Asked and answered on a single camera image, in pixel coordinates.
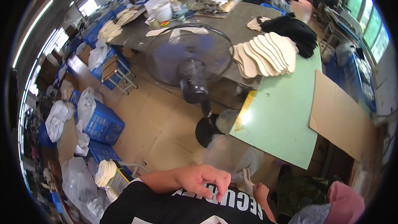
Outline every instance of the light green table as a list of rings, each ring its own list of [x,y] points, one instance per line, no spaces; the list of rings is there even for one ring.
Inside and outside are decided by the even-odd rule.
[[[316,69],[322,71],[318,47],[308,59],[297,55],[292,74],[263,77],[246,98],[230,135],[308,169],[318,136],[308,127]]]

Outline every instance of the tiled floor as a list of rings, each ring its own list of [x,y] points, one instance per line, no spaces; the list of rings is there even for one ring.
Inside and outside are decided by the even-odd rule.
[[[317,33],[322,33],[317,23],[310,21],[311,4],[306,0],[292,3],[297,18],[308,23]],[[202,117],[200,108],[182,99],[179,90],[165,89],[157,85],[142,64],[142,57],[131,60],[132,71],[137,74],[134,82],[138,89],[131,89],[124,95],[115,88],[110,91],[100,84],[80,60],[75,69],[80,74],[80,91],[87,86],[98,88],[104,94],[105,103],[125,122],[126,127],[117,144],[113,147],[124,162],[145,162],[150,170],[167,170],[183,167],[195,162],[202,163],[206,149],[196,140],[195,128]],[[226,108],[212,105],[213,112],[220,113]],[[279,169],[273,166],[275,157],[264,154],[264,162],[252,177],[252,181],[263,182],[271,189],[276,187]],[[316,163],[310,166],[319,170]],[[294,168],[297,173],[308,173]]]

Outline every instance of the gray table surface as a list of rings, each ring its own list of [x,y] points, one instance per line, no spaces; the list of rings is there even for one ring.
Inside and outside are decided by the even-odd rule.
[[[185,2],[189,9],[197,9],[201,3],[196,0],[180,0]],[[260,32],[249,29],[246,24],[252,20],[253,17],[268,17],[277,18],[281,16],[281,12],[272,8],[262,7],[247,2],[239,2],[238,5],[229,13],[226,18],[212,18],[212,17],[191,17],[187,18],[188,21],[199,21],[202,24],[208,24],[212,27],[225,33],[231,39],[233,45],[248,42],[253,37],[260,34]],[[113,38],[109,44],[120,45],[130,47],[140,52],[147,52],[152,38],[148,38],[145,34],[151,31],[152,28],[146,25],[144,22],[146,17],[144,15],[139,16],[134,21],[124,25],[122,27],[122,33],[117,37]],[[180,22],[173,21],[167,25],[172,27],[181,24]],[[245,79],[240,75],[238,66],[235,62],[232,62],[230,69],[224,75],[225,78],[236,82],[240,86],[257,89],[260,82],[261,76],[258,75],[255,78]]]

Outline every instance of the hand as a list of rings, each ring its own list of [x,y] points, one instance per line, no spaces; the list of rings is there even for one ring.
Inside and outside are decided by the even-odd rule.
[[[221,202],[229,184],[231,183],[231,174],[215,169],[209,164],[201,164],[175,169],[174,180],[176,183],[188,192],[192,192],[207,199],[213,199],[212,192],[203,186],[206,183],[215,183],[218,189],[217,201]]]
[[[256,201],[260,199],[267,199],[269,188],[262,183],[253,185],[253,194]]]

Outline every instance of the fan base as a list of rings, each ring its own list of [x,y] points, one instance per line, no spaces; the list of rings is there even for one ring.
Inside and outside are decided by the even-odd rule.
[[[214,125],[210,124],[208,119],[204,117],[199,120],[198,124],[196,125],[196,139],[198,140],[199,144],[205,148],[207,148],[211,142],[214,134],[223,134],[215,125],[217,118],[218,114],[213,114],[210,116],[210,119]]]

